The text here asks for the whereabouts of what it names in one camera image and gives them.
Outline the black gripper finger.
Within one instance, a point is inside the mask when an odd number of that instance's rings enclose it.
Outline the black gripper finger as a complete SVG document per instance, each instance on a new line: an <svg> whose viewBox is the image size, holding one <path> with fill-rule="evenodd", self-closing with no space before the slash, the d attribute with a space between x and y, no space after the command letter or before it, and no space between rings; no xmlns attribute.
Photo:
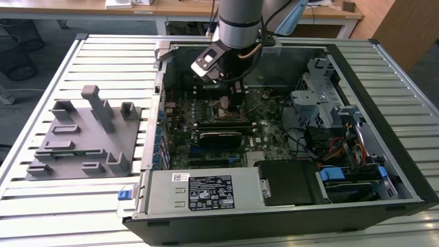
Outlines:
<svg viewBox="0 0 439 247"><path fill-rule="evenodd" d="M245 89L232 86L229 88L229 111L236 112L245 98Z"/></svg>

